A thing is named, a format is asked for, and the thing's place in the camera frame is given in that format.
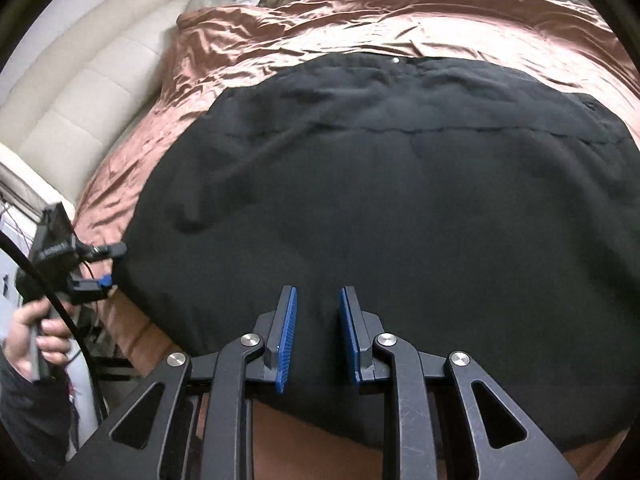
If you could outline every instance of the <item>human hand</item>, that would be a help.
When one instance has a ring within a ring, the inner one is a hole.
[[[64,303],[65,310],[69,313],[73,305]],[[30,327],[42,319],[49,312],[49,300],[32,301],[14,312],[9,335],[4,341],[4,357],[25,379],[31,380],[30,360]],[[44,335],[36,338],[36,344],[42,351],[45,361],[55,366],[65,365],[68,362],[66,353],[71,350],[71,332],[65,322],[60,318],[43,319],[40,322]]]

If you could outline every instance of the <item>black sleeve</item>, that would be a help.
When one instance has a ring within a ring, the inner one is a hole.
[[[58,475],[69,444],[68,381],[31,383],[0,352],[0,421],[41,478]]]

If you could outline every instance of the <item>black cloth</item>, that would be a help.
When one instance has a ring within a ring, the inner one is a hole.
[[[640,155],[585,94],[487,62],[329,54],[225,90],[143,189],[114,268],[193,355],[299,292],[275,405],[382,441],[338,291],[418,350],[469,352],[561,449],[640,399]]]
[[[6,460],[21,476],[32,478],[27,476],[24,462],[39,478],[58,476],[65,465],[70,422],[68,381],[31,383],[0,352],[0,423],[6,431],[0,430],[0,438],[9,436],[13,442],[3,444],[14,444],[12,452],[19,450],[21,456]]]

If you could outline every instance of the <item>black cable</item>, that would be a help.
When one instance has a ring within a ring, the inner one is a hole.
[[[65,364],[65,368],[66,368],[66,367],[68,367],[68,366],[69,366],[73,361],[75,361],[75,360],[76,360],[76,357],[78,357],[81,353],[82,353],[82,350],[78,350],[78,351],[74,354],[74,356],[73,356],[71,359],[69,359],[69,361],[67,361],[67,362],[66,362],[66,364]]]
[[[24,253],[18,248],[16,244],[9,238],[6,234],[0,231],[0,249],[2,249],[24,272],[26,272],[29,276],[31,276],[43,290],[44,295],[47,297],[49,302],[52,304],[53,308],[56,309],[56,312],[60,316],[60,319],[65,322],[66,326],[71,331],[71,335],[78,342],[78,346],[80,347],[80,351],[82,355],[84,355],[84,360],[86,361],[86,367],[89,370],[89,377],[91,378],[92,385],[94,387],[94,407],[95,407],[95,415],[98,418],[98,423],[102,422],[105,418],[107,418],[108,410],[107,406],[104,402],[104,397],[102,396],[102,390],[100,388],[100,383],[98,382],[98,375],[95,371],[94,361],[89,354],[87,347],[84,344],[84,341],[80,337],[78,333],[78,328],[76,324],[73,322],[69,314],[66,312],[62,303],[56,296],[56,293],[51,290],[49,284],[40,274],[38,269],[34,267],[34,265],[29,261],[29,259],[24,255]]]
[[[91,265],[89,265],[87,262],[82,262],[82,263],[86,267],[86,270],[89,271],[89,274],[91,275],[91,279],[95,280],[94,272],[91,270]]]

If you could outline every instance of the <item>finger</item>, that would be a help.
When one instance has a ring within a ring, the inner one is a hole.
[[[66,354],[71,350],[69,339],[54,336],[38,336],[36,338],[38,348],[43,352],[62,352]]]
[[[71,330],[69,330],[69,327],[60,318],[43,319],[42,322],[40,322],[40,326],[46,335],[55,335],[66,338],[71,337]]]
[[[14,321],[26,326],[31,326],[38,319],[45,317],[49,312],[49,301],[46,299],[31,301],[25,306],[14,311]]]
[[[62,366],[69,361],[66,355],[60,352],[43,352],[42,357],[44,357],[46,362],[51,363],[54,366]]]

